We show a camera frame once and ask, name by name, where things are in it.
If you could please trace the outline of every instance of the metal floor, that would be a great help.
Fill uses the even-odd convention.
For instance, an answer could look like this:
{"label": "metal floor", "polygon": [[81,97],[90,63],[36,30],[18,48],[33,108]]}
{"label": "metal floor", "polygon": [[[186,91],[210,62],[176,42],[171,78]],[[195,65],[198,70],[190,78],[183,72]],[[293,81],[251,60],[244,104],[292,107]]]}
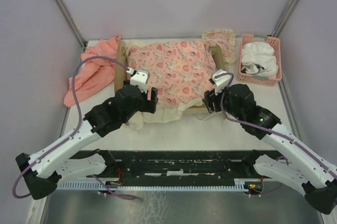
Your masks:
{"label": "metal floor", "polygon": [[[265,182],[265,191],[278,183]],[[93,191],[57,190],[47,200],[41,224],[318,224],[321,215],[296,191],[248,198],[241,192],[128,191],[134,201]]]}

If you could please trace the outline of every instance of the pink patterned cloth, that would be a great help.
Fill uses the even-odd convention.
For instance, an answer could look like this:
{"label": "pink patterned cloth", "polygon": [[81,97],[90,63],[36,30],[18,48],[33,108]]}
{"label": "pink patterned cloth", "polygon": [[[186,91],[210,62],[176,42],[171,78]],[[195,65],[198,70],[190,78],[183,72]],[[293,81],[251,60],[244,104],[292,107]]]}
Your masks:
{"label": "pink patterned cloth", "polygon": [[210,46],[220,46],[226,63],[233,64],[235,57],[235,36],[231,29],[215,29],[202,34],[202,39],[210,42]]}
{"label": "pink patterned cloth", "polygon": [[213,88],[209,79],[216,67],[209,46],[195,40],[131,47],[128,65],[150,72],[148,85],[158,88],[158,104],[187,104]]}
{"label": "pink patterned cloth", "polygon": [[[121,36],[110,38],[107,41],[100,40],[94,47],[88,47],[87,52],[82,53],[81,59],[85,60],[93,56],[117,57],[118,42]],[[89,99],[98,93],[115,78],[115,63],[105,59],[93,59],[88,61],[75,77],[75,90],[79,102]],[[72,79],[69,79],[69,91],[64,97],[63,103],[67,107],[75,105],[72,91]]]}

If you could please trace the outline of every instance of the pink plastic basket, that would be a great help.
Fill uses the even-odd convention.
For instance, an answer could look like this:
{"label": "pink plastic basket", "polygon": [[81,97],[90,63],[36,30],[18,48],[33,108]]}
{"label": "pink plastic basket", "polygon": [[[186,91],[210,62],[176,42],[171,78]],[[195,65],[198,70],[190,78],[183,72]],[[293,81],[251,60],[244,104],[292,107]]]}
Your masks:
{"label": "pink plastic basket", "polygon": [[254,83],[264,86],[275,86],[282,79],[282,68],[281,68],[281,49],[280,49],[280,40],[276,37],[268,37],[266,43],[269,43],[275,50],[276,64],[279,66],[277,71],[276,78],[268,78],[263,76],[251,75],[241,72],[241,58],[242,58],[242,48],[243,45],[251,42],[258,42],[254,39],[253,34],[243,34],[242,41],[240,46],[240,61],[239,61],[239,73],[237,75],[238,81]]}

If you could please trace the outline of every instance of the fabric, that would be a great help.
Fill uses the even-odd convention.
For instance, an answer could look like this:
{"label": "fabric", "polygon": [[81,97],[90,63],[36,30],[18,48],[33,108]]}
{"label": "fabric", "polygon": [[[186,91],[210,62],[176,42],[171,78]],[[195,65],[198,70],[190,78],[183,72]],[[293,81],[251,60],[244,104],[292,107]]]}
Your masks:
{"label": "fabric", "polygon": [[265,42],[245,44],[242,49],[241,72],[275,78],[279,67],[274,53],[274,48]]}
{"label": "fabric", "polygon": [[141,129],[145,123],[167,123],[179,120],[183,111],[202,106],[203,93],[213,88],[209,82],[216,71],[209,43],[202,41],[167,42],[145,45],[127,43],[128,65],[150,72],[149,86],[158,88],[156,113],[136,113],[129,124]]}
{"label": "fabric", "polygon": [[[117,57],[118,42],[121,36],[113,37],[107,41],[100,40],[94,47],[88,47],[86,53],[82,53],[81,59],[85,60],[92,56]],[[115,78],[115,64],[105,59],[94,59],[88,61],[75,78],[75,90],[79,102],[87,100],[98,93]],[[69,91],[64,97],[67,107],[75,105],[72,94],[72,78],[69,79]]]}
{"label": "fabric", "polygon": [[214,47],[217,44],[220,46],[224,60],[228,64],[236,61],[235,37],[236,34],[231,29],[215,29],[202,34],[202,40],[209,41],[210,46]]}

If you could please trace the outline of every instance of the pink towel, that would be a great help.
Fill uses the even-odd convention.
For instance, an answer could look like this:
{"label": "pink towel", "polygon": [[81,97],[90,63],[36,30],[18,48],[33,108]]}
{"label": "pink towel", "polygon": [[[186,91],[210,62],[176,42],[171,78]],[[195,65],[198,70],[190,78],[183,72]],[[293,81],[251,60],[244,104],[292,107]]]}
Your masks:
{"label": "pink towel", "polygon": [[188,104],[212,89],[209,79],[216,68],[209,48],[209,42],[198,40],[131,47],[128,66],[150,72],[147,84],[158,88],[158,104]]}
{"label": "pink towel", "polygon": [[[100,40],[94,47],[89,47],[86,53],[81,55],[85,60],[93,56],[117,57],[118,42],[121,36],[110,38],[107,41]],[[75,90],[79,102],[85,101],[98,93],[115,78],[115,64],[105,59],[90,60],[82,67],[81,72],[75,78]],[[72,78],[69,79],[69,91],[64,97],[64,104],[67,107],[75,105],[72,94]]]}

